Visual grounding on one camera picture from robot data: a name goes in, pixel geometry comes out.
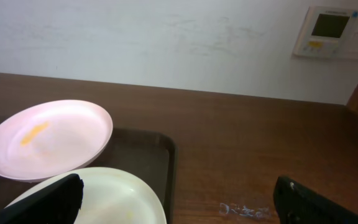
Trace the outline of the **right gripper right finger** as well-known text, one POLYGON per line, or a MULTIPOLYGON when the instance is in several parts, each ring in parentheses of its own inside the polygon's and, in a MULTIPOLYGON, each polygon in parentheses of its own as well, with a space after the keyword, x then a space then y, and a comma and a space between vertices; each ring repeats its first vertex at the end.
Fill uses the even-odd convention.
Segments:
POLYGON ((273 202, 281 224, 358 224, 358 215, 287 176, 278 177, 273 202))

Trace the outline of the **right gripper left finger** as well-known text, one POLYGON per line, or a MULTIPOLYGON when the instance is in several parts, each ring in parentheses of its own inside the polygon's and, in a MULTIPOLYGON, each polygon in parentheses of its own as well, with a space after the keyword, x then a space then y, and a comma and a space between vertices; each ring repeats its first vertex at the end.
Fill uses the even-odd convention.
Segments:
POLYGON ((83 180, 70 174, 0 211, 0 224, 74 224, 83 180))

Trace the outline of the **cream white plate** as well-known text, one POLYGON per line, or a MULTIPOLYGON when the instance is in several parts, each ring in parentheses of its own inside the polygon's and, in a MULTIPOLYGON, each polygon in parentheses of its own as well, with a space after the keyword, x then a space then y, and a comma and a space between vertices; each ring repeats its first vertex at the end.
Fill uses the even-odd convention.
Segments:
POLYGON ((108 167, 87 167, 56 175, 26 190, 10 204, 69 174, 78 174, 84 183, 83 201, 75 224, 167 224, 160 200, 143 180, 108 167))

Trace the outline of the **pink plate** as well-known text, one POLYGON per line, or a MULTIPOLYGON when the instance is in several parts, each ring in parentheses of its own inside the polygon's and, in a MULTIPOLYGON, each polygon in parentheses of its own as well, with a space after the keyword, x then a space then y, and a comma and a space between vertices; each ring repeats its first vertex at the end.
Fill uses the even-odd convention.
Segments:
POLYGON ((41 182, 92 163, 113 131, 111 115, 82 100, 58 100, 22 110, 0 124, 0 176, 41 182))

